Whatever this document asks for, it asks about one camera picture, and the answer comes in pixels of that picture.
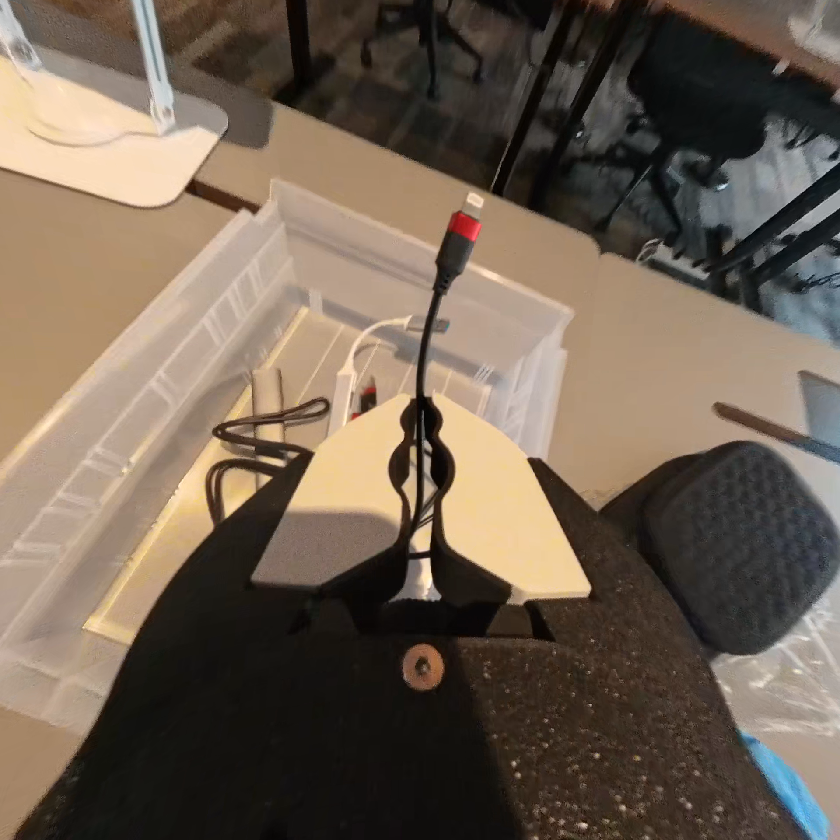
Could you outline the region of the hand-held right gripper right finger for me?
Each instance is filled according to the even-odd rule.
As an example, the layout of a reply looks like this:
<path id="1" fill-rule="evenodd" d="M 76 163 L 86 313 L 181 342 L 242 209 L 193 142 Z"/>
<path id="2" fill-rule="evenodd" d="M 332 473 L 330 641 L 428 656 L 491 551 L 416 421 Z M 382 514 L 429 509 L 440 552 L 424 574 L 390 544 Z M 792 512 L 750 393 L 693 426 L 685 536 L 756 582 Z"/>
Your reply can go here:
<path id="1" fill-rule="evenodd" d="M 434 587 L 453 606 L 585 599 L 592 591 L 532 463 L 444 395 L 427 399 Z"/>

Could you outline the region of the clear plastic bag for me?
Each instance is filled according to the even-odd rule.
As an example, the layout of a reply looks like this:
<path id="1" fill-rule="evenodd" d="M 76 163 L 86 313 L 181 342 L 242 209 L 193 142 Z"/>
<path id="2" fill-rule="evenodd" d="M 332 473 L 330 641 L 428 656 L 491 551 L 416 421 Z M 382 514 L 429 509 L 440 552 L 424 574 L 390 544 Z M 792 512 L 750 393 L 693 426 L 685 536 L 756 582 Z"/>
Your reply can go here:
<path id="1" fill-rule="evenodd" d="M 710 664 L 740 729 L 838 740 L 838 608 L 824 596 L 760 654 L 722 654 Z"/>

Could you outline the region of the white document stand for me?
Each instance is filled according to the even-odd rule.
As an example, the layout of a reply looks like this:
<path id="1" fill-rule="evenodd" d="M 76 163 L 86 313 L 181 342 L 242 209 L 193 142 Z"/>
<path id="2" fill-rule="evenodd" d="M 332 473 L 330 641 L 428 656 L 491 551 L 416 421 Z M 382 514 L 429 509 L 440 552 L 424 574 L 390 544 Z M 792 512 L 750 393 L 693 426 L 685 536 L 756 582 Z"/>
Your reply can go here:
<path id="1" fill-rule="evenodd" d="M 154 3 L 131 3 L 145 82 L 48 49 L 2 2 L 2 169 L 130 207 L 169 205 L 228 129 L 218 105 L 176 91 Z"/>

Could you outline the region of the black office chair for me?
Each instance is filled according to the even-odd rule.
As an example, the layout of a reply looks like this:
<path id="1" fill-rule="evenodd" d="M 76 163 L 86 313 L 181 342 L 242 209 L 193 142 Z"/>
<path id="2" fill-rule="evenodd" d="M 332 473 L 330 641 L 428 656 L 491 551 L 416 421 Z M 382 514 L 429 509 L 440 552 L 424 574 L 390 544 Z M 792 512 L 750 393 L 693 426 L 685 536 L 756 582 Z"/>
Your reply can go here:
<path id="1" fill-rule="evenodd" d="M 481 84 L 485 78 L 484 58 L 480 52 L 452 25 L 448 13 L 453 2 L 447 2 L 443 12 L 436 8 L 435 1 L 382 2 L 376 9 L 372 34 L 361 41 L 360 63 L 369 70 L 373 67 L 372 46 L 374 43 L 415 29 L 418 44 L 425 48 L 427 56 L 428 84 L 426 97 L 430 101 L 439 99 L 438 47 L 445 41 L 454 44 L 475 62 L 472 73 L 474 84 Z"/>
<path id="2" fill-rule="evenodd" d="M 675 13 L 655 17 L 626 85 L 641 112 L 625 136 L 577 164 L 625 170 L 633 175 L 607 214 L 603 232 L 642 183 L 649 183 L 673 236 L 682 222 L 666 176 L 678 154 L 692 159 L 688 172 L 699 185 L 720 191 L 728 184 L 723 165 L 744 161 L 765 142 L 769 117 L 796 122 L 817 134 L 838 137 L 838 105 L 810 81 L 779 77 L 769 58 Z"/>

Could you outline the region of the silver usb hub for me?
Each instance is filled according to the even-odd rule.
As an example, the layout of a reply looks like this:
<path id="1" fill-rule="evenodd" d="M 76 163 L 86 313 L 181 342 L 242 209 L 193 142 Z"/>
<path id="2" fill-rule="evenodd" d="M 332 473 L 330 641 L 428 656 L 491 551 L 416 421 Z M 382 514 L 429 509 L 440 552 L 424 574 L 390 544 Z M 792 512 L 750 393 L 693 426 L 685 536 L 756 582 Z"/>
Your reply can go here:
<path id="1" fill-rule="evenodd" d="M 354 366 L 357 351 L 364 341 L 382 329 L 397 329 L 404 332 L 420 332 L 424 325 L 424 318 L 418 315 L 390 318 L 374 322 L 362 330 L 350 346 L 342 367 L 335 378 L 335 388 L 331 402 L 327 438 L 344 427 L 350 418 L 350 407 L 353 394 L 358 382 L 358 372 Z"/>

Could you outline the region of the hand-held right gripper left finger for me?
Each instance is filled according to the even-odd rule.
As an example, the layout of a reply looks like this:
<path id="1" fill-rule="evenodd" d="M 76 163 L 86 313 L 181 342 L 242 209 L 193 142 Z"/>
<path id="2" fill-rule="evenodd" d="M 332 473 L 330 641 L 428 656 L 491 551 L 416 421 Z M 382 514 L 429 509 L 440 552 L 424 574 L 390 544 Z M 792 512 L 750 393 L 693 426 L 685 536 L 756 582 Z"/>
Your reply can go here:
<path id="1" fill-rule="evenodd" d="M 258 587 L 390 601 L 406 579 L 414 400 L 400 394 L 315 450 L 251 576 Z"/>

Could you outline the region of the black textured case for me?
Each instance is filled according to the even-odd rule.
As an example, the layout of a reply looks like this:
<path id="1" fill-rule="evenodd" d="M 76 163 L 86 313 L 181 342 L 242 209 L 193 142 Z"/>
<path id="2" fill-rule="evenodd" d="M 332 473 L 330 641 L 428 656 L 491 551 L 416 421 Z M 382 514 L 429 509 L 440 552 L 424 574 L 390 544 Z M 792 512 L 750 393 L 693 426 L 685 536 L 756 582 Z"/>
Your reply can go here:
<path id="1" fill-rule="evenodd" d="M 754 442 L 673 458 L 601 514 L 712 655 L 771 648 L 838 574 L 834 520 L 787 460 Z"/>

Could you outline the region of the blue disposable gloves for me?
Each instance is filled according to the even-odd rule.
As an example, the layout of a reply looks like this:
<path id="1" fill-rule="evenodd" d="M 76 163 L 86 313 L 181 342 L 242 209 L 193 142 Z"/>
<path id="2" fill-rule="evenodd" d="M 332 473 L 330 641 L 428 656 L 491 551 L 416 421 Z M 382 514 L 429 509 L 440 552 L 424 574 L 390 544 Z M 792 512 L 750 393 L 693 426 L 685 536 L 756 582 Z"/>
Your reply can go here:
<path id="1" fill-rule="evenodd" d="M 803 778 L 753 735 L 740 730 L 739 736 L 772 792 L 806 837 L 829 839 L 831 824 Z"/>

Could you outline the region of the clear plastic bin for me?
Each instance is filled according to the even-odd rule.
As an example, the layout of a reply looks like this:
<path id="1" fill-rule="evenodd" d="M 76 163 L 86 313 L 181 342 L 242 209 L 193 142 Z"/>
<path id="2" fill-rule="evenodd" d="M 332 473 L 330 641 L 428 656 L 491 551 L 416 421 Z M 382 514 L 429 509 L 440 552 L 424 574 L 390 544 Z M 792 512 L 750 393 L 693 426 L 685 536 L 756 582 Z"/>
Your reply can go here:
<path id="1" fill-rule="evenodd" d="M 423 316 L 438 247 L 288 182 L 241 212 L 2 467 L 2 709 L 86 734 L 154 602 L 212 523 L 212 429 L 278 370 L 334 392 L 370 324 Z M 571 308 L 470 267 L 427 386 L 546 458 Z"/>

